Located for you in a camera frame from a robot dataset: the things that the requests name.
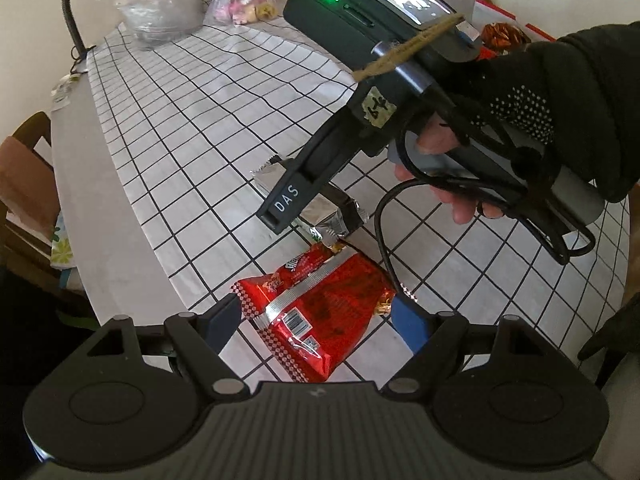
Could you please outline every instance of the black sleeve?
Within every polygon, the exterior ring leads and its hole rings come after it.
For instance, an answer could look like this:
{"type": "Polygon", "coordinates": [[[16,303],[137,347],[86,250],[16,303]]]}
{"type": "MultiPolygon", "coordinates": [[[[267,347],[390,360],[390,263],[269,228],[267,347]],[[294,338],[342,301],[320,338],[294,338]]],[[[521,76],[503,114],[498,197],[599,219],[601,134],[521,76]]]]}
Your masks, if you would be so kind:
{"type": "Polygon", "coordinates": [[[622,200],[640,178],[640,22],[532,43],[468,74],[457,91],[551,144],[606,200],[622,200]]]}

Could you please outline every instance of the silver foil package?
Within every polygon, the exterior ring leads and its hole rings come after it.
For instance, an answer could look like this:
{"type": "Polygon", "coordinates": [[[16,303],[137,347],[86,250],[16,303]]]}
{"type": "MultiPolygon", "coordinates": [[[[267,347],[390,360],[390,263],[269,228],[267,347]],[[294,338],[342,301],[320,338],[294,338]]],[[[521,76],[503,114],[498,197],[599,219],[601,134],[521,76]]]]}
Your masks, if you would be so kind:
{"type": "MultiPolygon", "coordinates": [[[[275,155],[259,170],[252,171],[254,182],[264,196],[285,173],[288,160],[291,159],[275,155]]],[[[326,184],[303,209],[296,223],[304,227],[313,240],[330,247],[339,237],[350,235],[368,219],[369,214],[346,192],[334,184],[326,184]]]]}

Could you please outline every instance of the brown cushion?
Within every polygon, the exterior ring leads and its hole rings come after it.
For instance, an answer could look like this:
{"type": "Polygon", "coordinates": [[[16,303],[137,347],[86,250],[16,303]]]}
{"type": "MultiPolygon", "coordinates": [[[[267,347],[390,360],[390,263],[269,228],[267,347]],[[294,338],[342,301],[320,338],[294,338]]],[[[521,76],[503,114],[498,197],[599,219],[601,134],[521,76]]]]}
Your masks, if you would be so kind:
{"type": "Polygon", "coordinates": [[[0,144],[0,201],[27,227],[51,239],[60,212],[53,171],[14,137],[0,144]]]}

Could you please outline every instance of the lamp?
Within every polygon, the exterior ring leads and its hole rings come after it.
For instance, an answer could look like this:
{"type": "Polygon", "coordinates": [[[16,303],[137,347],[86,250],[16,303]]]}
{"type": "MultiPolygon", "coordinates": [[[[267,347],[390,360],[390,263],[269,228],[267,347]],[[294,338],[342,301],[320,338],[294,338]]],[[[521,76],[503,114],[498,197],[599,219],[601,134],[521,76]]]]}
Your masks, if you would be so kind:
{"type": "Polygon", "coordinates": [[[78,56],[74,57],[74,65],[71,68],[71,72],[86,72],[86,70],[77,70],[77,67],[86,59],[87,53],[93,47],[87,48],[84,46],[84,41],[82,41],[82,37],[78,31],[76,20],[71,12],[71,0],[62,0],[62,14],[65,17],[66,28],[68,28],[71,39],[74,42],[74,47],[78,52],[78,56]]]}

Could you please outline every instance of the checkered tablecloth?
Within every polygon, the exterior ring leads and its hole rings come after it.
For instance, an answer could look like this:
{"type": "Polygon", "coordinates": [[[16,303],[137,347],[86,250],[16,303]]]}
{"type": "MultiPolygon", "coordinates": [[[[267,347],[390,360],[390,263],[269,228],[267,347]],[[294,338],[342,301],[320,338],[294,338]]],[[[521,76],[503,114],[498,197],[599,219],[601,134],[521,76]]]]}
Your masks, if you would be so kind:
{"type": "MultiPolygon", "coordinates": [[[[354,88],[350,74],[283,19],[258,27],[203,27],[155,51],[126,28],[89,58],[104,139],[149,243],[187,308],[201,312],[235,280],[275,270],[308,247],[298,230],[271,233],[255,216],[251,180],[275,153],[291,154],[354,88]]],[[[396,180],[386,153],[359,153],[334,182],[372,212],[396,180]]],[[[558,266],[516,222],[475,218],[411,188],[383,215],[398,275],[430,312],[454,309],[474,323],[514,313],[572,360],[620,307],[629,214],[610,204],[591,229],[597,252],[558,266]]],[[[380,261],[369,224],[351,241],[380,261]]],[[[254,387],[289,380],[247,320],[222,352],[254,387]]],[[[331,380],[382,385],[411,352],[376,316],[331,380]]],[[[482,362],[479,356],[470,365],[482,362]]]]}

